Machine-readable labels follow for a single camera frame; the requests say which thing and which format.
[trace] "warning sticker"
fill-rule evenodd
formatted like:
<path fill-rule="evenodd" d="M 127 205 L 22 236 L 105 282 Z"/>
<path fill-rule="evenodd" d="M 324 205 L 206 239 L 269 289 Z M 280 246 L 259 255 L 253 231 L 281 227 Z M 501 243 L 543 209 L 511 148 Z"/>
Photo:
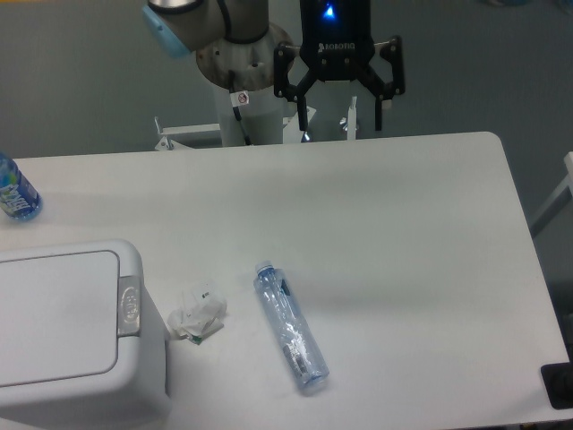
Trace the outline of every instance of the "warning sticker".
<path fill-rule="evenodd" d="M 238 108 L 249 104 L 249 92 L 238 91 L 231 93 L 231 104 L 233 108 Z"/>

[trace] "plastic water bottle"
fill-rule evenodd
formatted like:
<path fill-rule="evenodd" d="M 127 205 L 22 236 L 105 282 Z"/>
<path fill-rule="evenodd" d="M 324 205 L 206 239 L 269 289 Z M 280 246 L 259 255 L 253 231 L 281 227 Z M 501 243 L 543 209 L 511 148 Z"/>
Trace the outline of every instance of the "plastic water bottle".
<path fill-rule="evenodd" d="M 329 375 L 329 369 L 287 279 L 271 262 L 257 264 L 256 271 L 255 290 L 298 388 L 316 386 Z"/>
<path fill-rule="evenodd" d="M 42 199 L 13 159 L 0 152 L 0 208 L 17 220 L 29 220 L 42 209 Z"/>

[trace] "robotiq logo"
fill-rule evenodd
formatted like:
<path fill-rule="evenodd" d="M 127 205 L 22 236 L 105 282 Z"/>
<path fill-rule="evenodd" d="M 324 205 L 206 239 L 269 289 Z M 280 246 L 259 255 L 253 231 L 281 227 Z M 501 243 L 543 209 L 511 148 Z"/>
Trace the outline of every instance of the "robotiq logo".
<path fill-rule="evenodd" d="M 354 43 L 319 43 L 319 53 L 324 51 L 342 51 L 355 49 Z"/>

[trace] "bottle label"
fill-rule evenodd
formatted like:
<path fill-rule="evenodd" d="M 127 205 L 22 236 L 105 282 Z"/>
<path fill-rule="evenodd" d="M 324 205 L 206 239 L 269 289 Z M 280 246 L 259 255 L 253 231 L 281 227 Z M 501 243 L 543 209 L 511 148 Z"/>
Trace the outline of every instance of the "bottle label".
<path fill-rule="evenodd" d="M 13 176 L 10 184 L 0 188 L 0 207 L 14 218 L 28 215 L 38 207 L 38 193 L 22 174 L 18 176 L 20 181 Z"/>

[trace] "black object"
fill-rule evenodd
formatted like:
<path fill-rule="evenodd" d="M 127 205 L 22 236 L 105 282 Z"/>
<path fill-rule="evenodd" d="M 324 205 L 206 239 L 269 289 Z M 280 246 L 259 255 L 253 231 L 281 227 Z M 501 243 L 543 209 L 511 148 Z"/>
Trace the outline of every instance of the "black object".
<path fill-rule="evenodd" d="M 275 96 L 294 101 L 301 131 L 308 128 L 306 92 L 318 81 L 357 79 L 376 98 L 376 130 L 382 129 L 382 101 L 406 91 L 402 39 L 374 44 L 370 0 L 301 0 L 303 44 L 275 49 Z M 392 82 L 384 82 L 369 63 L 379 55 L 392 66 Z M 298 85 L 288 80 L 291 63 L 300 56 L 308 72 Z"/>
<path fill-rule="evenodd" d="M 544 365 L 541 375 L 555 409 L 573 409 L 573 363 Z"/>

